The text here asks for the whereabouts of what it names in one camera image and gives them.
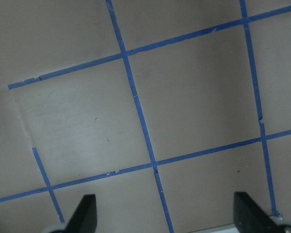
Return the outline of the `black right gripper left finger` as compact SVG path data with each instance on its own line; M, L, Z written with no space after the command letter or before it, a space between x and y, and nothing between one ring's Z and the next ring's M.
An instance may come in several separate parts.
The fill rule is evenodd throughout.
M84 195L64 229L64 233L94 233L97 229L95 194Z

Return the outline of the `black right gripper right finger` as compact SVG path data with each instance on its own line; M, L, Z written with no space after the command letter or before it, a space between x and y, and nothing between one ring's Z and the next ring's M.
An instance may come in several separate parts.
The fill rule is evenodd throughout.
M246 192L235 192L233 221L240 233L291 233L291 224L277 224Z

